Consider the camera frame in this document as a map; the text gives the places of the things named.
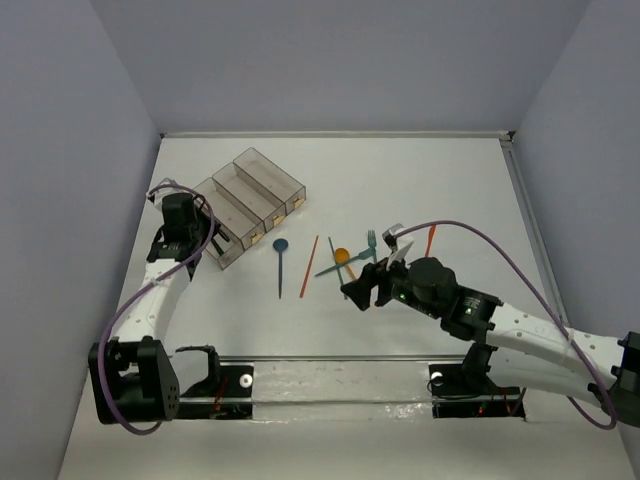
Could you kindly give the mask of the teal fork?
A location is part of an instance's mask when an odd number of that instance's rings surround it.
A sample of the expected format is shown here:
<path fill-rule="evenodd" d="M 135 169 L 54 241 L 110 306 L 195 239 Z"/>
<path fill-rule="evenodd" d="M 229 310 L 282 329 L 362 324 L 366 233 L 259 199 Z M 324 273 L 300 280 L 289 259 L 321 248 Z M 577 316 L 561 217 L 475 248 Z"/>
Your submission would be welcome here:
<path fill-rule="evenodd" d="M 377 263 L 378 262 L 377 239 L 376 239 L 376 233 L 374 230 L 369 230 L 367 232 L 367 242 L 368 242 L 371 259 L 373 263 Z"/>

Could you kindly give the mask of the blue spoon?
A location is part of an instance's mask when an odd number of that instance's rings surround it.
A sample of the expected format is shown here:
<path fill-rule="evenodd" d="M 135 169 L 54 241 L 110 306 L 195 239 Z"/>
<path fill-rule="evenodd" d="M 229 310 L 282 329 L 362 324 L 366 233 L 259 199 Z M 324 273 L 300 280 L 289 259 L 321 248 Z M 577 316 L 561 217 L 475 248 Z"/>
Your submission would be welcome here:
<path fill-rule="evenodd" d="M 284 252 L 289 247 L 289 243 L 284 238 L 277 238 L 273 242 L 272 246 L 273 246 L 273 249 L 278 254 L 278 298 L 281 299 L 282 298 L 282 292 L 283 292 L 283 277 L 284 277 L 284 273 L 283 273 L 283 266 L 284 266 L 284 264 L 283 264 L 283 256 L 284 256 Z"/>

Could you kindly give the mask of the yellow knife green handle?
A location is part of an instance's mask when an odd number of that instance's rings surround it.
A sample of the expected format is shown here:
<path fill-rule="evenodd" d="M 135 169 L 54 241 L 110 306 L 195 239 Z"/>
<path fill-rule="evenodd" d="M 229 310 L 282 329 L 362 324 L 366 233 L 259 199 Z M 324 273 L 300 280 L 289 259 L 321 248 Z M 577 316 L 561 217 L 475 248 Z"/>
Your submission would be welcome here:
<path fill-rule="evenodd" d="M 211 243 L 219 256 L 225 253 L 224 246 L 229 242 L 229 237 L 223 231 L 222 226 L 217 224 L 214 228 Z"/>

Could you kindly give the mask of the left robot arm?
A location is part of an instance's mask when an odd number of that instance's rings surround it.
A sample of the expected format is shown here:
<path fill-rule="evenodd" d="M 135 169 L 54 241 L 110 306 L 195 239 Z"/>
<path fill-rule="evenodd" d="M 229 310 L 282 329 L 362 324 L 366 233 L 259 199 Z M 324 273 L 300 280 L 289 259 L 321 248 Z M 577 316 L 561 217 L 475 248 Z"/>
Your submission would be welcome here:
<path fill-rule="evenodd" d="M 88 355 L 99 421 L 136 435 L 148 435 L 178 414 L 180 385 L 163 339 L 217 233 L 202 195 L 175 187 L 160 197 L 159 191 L 153 189 L 149 199 L 160 202 L 163 224 L 146 257 L 142 285 L 119 307 Z"/>

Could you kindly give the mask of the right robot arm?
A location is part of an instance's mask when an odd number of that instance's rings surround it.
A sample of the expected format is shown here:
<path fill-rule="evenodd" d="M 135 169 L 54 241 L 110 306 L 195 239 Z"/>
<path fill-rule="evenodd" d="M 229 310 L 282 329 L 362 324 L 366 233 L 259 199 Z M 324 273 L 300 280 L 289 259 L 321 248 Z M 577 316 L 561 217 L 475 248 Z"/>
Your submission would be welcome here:
<path fill-rule="evenodd" d="M 360 310 L 395 300 L 470 342 L 464 360 L 432 380 L 445 400 L 532 389 L 580 400 L 618 422 L 639 424 L 639 335 L 598 336 L 526 314 L 495 296 L 458 284 L 435 258 L 364 267 L 341 291 Z"/>

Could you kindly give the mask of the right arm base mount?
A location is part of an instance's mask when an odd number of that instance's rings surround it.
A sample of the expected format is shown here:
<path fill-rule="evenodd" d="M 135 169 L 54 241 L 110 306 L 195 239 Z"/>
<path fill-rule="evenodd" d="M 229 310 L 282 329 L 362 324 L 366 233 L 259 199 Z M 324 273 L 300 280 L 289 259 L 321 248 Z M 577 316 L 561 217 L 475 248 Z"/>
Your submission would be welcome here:
<path fill-rule="evenodd" d="M 526 418 L 518 387 L 498 387 L 488 378 L 471 384 L 457 363 L 430 364 L 425 375 L 435 419 Z"/>

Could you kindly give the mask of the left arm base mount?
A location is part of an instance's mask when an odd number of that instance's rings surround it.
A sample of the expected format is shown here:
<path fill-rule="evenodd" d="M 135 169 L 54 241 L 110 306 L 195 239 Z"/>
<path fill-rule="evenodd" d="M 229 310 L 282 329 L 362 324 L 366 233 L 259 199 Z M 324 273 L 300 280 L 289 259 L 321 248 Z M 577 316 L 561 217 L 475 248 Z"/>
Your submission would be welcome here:
<path fill-rule="evenodd" d="M 176 420 L 253 418 L 253 364 L 223 362 L 213 346 L 203 345 L 177 348 L 171 365 L 180 387 Z"/>

